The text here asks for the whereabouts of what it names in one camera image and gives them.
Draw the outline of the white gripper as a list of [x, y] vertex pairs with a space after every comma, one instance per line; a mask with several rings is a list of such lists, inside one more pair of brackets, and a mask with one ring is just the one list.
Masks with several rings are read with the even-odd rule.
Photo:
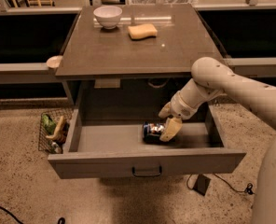
[[178, 91], [164, 107], [159, 111], [159, 117], [166, 119], [165, 129], [159, 140], [171, 141], [181, 130], [182, 120], [190, 119], [196, 112], [196, 96], [194, 91]]

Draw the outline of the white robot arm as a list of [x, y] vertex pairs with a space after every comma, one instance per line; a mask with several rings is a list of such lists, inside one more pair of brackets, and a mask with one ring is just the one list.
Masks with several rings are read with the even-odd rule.
[[[168, 142], [203, 103], [224, 93], [276, 131], [276, 87], [235, 74], [211, 57], [197, 59], [192, 78], [159, 112], [166, 120], [160, 140]], [[252, 224], [276, 224], [276, 139], [267, 150], [258, 174]]]

